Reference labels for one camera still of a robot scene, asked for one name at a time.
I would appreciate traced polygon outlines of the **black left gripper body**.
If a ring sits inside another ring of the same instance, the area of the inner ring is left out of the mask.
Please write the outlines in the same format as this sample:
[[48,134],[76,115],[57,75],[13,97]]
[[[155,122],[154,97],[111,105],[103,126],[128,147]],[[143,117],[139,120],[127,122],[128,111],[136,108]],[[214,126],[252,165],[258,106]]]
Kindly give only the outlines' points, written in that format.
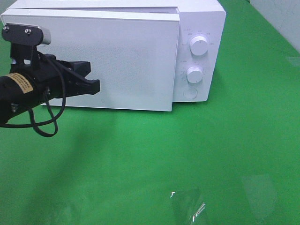
[[77,62],[58,60],[52,54],[38,54],[39,68],[33,71],[38,87],[48,100],[77,95]]

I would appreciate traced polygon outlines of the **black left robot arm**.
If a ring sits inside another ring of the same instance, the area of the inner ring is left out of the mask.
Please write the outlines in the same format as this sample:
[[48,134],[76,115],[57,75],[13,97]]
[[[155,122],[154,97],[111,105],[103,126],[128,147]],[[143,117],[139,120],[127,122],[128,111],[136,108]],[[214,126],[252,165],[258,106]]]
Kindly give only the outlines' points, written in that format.
[[88,61],[57,60],[51,54],[39,54],[39,68],[13,65],[8,75],[0,78],[0,123],[2,125],[21,113],[47,100],[95,95],[100,92],[99,80],[88,80]]

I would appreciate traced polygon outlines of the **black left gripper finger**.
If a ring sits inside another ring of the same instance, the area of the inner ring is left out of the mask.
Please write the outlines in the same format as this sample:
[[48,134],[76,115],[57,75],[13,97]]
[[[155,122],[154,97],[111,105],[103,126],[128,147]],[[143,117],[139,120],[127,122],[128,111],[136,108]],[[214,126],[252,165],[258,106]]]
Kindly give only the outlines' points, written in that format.
[[88,61],[63,61],[63,65],[83,78],[91,72],[91,65]]
[[100,80],[87,80],[84,77],[71,77],[67,81],[67,97],[95,95],[100,92]]

